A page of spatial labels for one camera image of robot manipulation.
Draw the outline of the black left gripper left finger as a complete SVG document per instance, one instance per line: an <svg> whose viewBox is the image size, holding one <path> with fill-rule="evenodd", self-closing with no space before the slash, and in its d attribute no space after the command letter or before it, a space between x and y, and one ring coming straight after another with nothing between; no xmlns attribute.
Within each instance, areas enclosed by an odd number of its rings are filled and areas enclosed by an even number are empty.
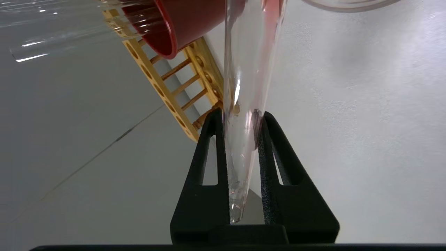
<svg viewBox="0 0 446 251"><path fill-rule="evenodd" d="M211 137L216 137L217 184L203 185ZM226 166L222 110L205 119L194 156L180 193L170 234L173 244L209 243L208 233L230 223L228 172Z"/></svg>

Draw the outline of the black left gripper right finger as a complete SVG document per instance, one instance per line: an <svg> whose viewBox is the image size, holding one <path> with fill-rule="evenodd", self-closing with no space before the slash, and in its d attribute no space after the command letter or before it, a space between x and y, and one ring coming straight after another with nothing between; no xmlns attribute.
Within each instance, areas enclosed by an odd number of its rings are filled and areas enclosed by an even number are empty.
<svg viewBox="0 0 446 251"><path fill-rule="evenodd" d="M265 112L258 139L263 216L291 244L334 243L336 219L274 116Z"/></svg>

